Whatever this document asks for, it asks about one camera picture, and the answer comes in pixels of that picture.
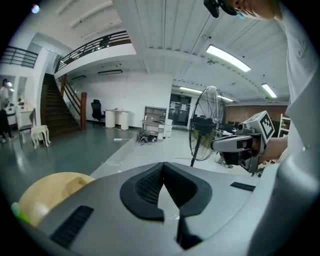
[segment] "ceiling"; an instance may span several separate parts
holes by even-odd
[[[24,26],[71,49],[124,29],[111,0],[43,0],[39,6]]]
[[[237,102],[267,102],[261,84],[268,83],[277,100],[289,100],[288,45],[276,21],[241,19],[223,11],[216,19],[203,0],[57,0],[44,5],[43,11],[47,10],[55,10],[55,19],[78,38],[78,43],[125,28],[137,56],[120,57],[108,64],[110,68],[121,63],[126,71],[170,73],[175,86],[197,90],[216,86]],[[209,45],[230,53],[251,70],[244,73],[206,53]],[[98,66],[106,70],[108,62],[106,59]],[[91,69],[96,73],[93,64],[70,75]]]

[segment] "floor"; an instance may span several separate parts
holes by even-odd
[[[189,132],[184,130],[172,130],[171,137],[166,138],[163,141],[146,143],[144,145],[136,143],[133,149],[126,154],[122,162],[117,166],[117,172],[123,172],[138,166],[157,162],[176,162],[190,166],[191,159]],[[213,154],[205,161],[196,161],[194,167],[218,173],[250,175],[240,166],[225,168],[216,163],[215,159],[216,155]],[[97,179],[114,173],[115,170],[110,168],[110,165],[106,162],[94,171],[91,176]]]
[[[17,132],[14,141],[0,145],[0,185],[8,202],[17,202],[37,180],[54,173],[76,172],[91,175],[135,136],[127,131],[108,129],[88,123],[88,130],[52,140],[49,148],[34,150],[29,135],[23,149]]]

